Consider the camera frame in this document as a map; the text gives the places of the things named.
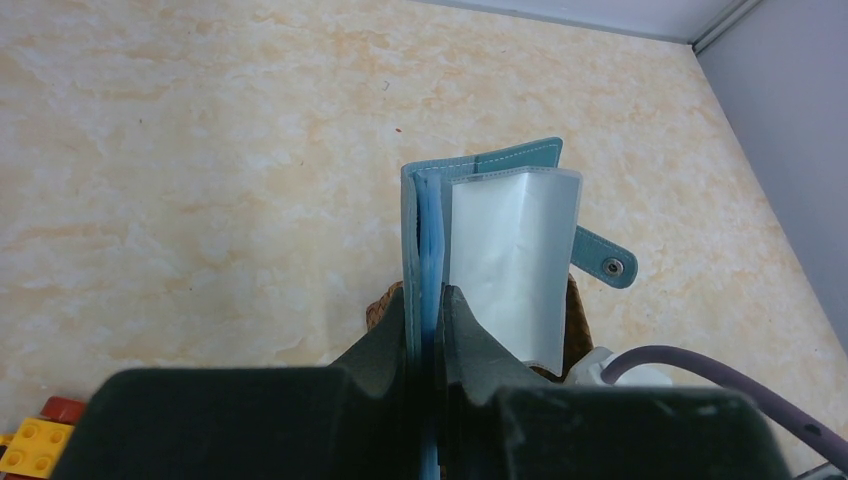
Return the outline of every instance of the wallet snap button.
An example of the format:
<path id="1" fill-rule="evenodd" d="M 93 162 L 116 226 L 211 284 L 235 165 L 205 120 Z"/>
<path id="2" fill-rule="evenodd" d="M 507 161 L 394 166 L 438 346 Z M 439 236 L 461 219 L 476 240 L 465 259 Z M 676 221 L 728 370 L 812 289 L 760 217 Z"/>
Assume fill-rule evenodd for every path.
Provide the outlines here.
<path id="1" fill-rule="evenodd" d="M 610 277 L 620 277 L 624 273 L 624 264 L 617 258 L 608 258 L 604 260 L 603 269 Z"/>

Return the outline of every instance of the white plug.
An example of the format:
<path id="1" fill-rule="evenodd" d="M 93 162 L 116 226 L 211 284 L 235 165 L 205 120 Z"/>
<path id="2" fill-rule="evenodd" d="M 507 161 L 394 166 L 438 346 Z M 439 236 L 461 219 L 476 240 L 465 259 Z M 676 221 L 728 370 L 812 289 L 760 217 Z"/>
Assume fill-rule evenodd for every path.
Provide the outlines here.
<path id="1" fill-rule="evenodd" d="M 618 354 L 612 353 L 608 348 L 595 347 L 571 367 L 565 377 L 565 384 L 610 386 L 601 380 L 601 372 L 617 357 Z M 665 374 L 646 365 L 631 368 L 614 384 L 616 387 L 670 387 L 672 385 L 671 379 Z"/>

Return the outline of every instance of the beige marble surface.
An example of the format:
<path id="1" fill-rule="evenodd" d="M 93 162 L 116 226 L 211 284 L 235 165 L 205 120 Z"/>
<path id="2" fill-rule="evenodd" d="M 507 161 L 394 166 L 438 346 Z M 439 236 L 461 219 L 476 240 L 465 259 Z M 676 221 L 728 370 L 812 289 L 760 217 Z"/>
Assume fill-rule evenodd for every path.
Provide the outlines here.
<path id="1" fill-rule="evenodd" d="M 561 136 L 581 223 L 641 263 L 578 275 L 596 342 L 697 349 L 848 435 L 846 357 L 686 46 L 401 0 L 12 0 L 0 46 L 7 428 L 129 367 L 331 361 L 401 277 L 401 165 Z"/>

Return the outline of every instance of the gray wall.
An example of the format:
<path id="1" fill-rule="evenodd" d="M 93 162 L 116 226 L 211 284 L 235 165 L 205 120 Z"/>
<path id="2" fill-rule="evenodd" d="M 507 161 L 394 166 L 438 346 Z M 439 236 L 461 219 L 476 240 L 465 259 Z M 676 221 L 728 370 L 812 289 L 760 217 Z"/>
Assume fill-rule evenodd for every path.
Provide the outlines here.
<path id="1" fill-rule="evenodd" d="M 698 59 L 848 351 L 846 49 L 848 1 L 765 0 Z"/>
<path id="2" fill-rule="evenodd" d="M 689 43 L 736 0 L 421 0 Z"/>

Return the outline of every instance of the red lego brick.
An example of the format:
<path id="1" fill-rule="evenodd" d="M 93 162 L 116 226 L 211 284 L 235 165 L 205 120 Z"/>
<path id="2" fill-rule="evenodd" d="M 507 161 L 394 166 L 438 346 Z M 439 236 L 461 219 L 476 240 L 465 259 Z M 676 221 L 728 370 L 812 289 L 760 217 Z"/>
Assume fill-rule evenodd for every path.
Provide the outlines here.
<path id="1" fill-rule="evenodd" d="M 41 416 L 53 422 L 75 425 L 84 411 L 84 402 L 64 397 L 50 397 L 41 409 Z"/>
<path id="2" fill-rule="evenodd" d="M 16 473 L 7 473 L 3 480 L 34 480 L 35 477 L 27 477 L 26 475 L 18 475 Z"/>

